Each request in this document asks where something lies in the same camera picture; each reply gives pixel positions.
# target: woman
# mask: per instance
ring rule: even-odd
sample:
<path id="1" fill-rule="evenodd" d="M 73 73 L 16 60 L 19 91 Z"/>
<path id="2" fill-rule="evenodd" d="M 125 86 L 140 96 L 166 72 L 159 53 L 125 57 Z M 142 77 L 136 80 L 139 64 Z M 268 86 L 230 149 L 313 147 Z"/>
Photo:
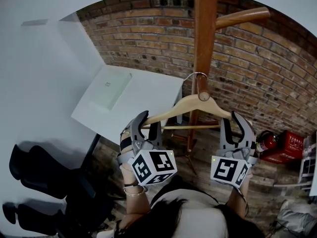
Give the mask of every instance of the woman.
<path id="1" fill-rule="evenodd" d="M 129 137 L 126 131 L 121 140 Z M 132 146 L 121 150 L 128 152 Z M 128 163 L 120 166 L 125 184 L 136 182 Z M 252 173 L 247 174 L 240 187 L 246 197 Z M 151 205 L 142 186 L 128 187 L 126 216 L 118 224 L 115 236 L 147 238 L 262 238 L 263 233 L 244 220 L 246 203 L 232 190 L 226 205 L 174 177 L 170 184 L 153 198 Z"/>

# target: black office chair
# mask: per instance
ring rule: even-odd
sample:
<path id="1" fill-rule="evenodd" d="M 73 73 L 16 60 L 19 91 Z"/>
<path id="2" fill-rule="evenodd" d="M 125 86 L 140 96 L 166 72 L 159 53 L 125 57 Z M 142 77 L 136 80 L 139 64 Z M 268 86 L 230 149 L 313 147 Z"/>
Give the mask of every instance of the black office chair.
<path id="1" fill-rule="evenodd" d="M 17 208 L 4 204 L 2 208 L 8 221 L 15 224 L 17 214 L 19 224 L 25 230 L 45 235 L 57 232 L 65 238 L 75 234 L 87 237 L 88 232 L 95 231 L 106 218 L 114 219 L 111 214 L 114 202 L 107 196 L 104 186 L 94 184 L 81 168 L 69 170 L 64 167 L 40 146 L 24 152 L 15 145 L 9 168 L 13 177 L 25 187 L 59 199 L 66 197 L 65 214 L 59 211 L 52 216 L 23 204 Z"/>

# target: white shirt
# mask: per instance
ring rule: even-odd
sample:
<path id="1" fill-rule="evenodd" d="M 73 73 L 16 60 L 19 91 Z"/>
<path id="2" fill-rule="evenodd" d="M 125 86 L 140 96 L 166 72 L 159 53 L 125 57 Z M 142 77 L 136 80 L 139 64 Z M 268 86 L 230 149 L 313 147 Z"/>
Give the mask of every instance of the white shirt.
<path id="1" fill-rule="evenodd" d="M 162 199 L 186 199 L 174 238 L 227 238 L 228 230 L 224 215 L 214 208 L 217 203 L 210 196 L 195 190 L 177 189 L 161 196 Z"/>

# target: metal hanger hook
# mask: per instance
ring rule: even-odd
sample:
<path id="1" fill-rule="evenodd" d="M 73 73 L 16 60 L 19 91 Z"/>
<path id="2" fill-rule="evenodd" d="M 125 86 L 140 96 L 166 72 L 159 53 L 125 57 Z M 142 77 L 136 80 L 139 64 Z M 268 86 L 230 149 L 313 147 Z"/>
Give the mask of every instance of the metal hanger hook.
<path id="1" fill-rule="evenodd" d="M 206 75 L 206 74 L 204 74 L 203 72 L 193 72 L 193 73 L 189 74 L 187 78 L 185 78 L 185 79 L 184 79 L 183 83 L 184 83 L 187 79 L 189 79 L 192 75 L 194 75 L 194 74 L 201 74 L 201 75 L 204 75 L 204 76 L 206 77 L 206 79 L 208 80 L 207 75 Z"/>

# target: red fire extinguisher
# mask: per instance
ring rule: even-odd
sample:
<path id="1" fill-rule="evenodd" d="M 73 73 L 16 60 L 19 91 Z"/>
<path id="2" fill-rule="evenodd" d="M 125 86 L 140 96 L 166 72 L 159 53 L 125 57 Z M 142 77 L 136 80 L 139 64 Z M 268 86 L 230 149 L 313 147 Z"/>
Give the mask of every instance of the red fire extinguisher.
<path id="1" fill-rule="evenodd" d="M 276 147 L 276 141 L 277 138 L 274 136 L 273 132 L 265 130 L 259 136 L 256 151 L 261 153 L 267 149 L 274 148 Z"/>

